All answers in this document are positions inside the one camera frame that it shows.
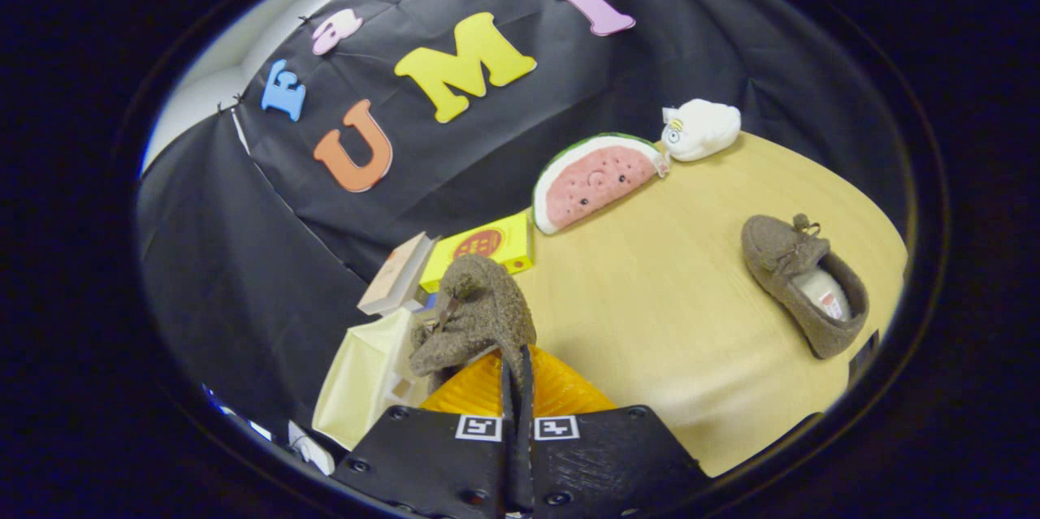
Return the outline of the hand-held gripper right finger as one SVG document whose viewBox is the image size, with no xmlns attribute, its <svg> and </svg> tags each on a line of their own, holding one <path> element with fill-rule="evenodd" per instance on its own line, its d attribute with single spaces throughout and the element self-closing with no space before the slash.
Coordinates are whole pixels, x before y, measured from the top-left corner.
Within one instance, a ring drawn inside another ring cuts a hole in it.
<svg viewBox="0 0 1040 519">
<path fill-rule="evenodd" d="M 707 475 L 647 405 L 535 414 L 548 353 L 522 351 L 520 509 L 531 518 L 648 518 L 707 488 Z"/>
</svg>

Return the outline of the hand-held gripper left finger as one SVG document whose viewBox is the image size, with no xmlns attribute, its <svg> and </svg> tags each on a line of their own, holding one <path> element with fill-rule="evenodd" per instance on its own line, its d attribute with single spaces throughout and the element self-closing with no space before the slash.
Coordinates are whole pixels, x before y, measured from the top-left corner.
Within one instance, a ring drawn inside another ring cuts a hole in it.
<svg viewBox="0 0 1040 519">
<path fill-rule="evenodd" d="M 513 375 L 492 374 L 501 414 L 387 408 L 333 478 L 380 503 L 426 518 L 505 518 L 516 444 Z"/>
</svg>

